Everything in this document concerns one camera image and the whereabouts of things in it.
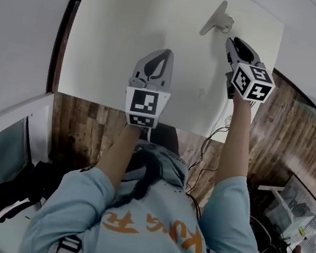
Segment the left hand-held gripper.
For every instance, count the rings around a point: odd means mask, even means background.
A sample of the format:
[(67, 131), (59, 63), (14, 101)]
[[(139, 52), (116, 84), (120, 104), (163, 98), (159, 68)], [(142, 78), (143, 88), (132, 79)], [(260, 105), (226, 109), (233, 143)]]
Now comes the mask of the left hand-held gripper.
[(156, 128), (170, 97), (174, 53), (157, 50), (137, 62), (126, 88), (125, 113), (129, 125)]

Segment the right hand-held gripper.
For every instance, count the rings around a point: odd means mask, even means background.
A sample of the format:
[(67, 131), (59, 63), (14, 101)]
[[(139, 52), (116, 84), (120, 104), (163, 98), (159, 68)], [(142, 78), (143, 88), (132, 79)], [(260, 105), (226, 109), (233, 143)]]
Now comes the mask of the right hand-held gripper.
[(226, 73), (228, 99), (237, 93), (242, 99), (264, 103), (275, 88), (270, 71), (256, 51), (244, 40), (227, 38), (225, 50), (231, 71)]

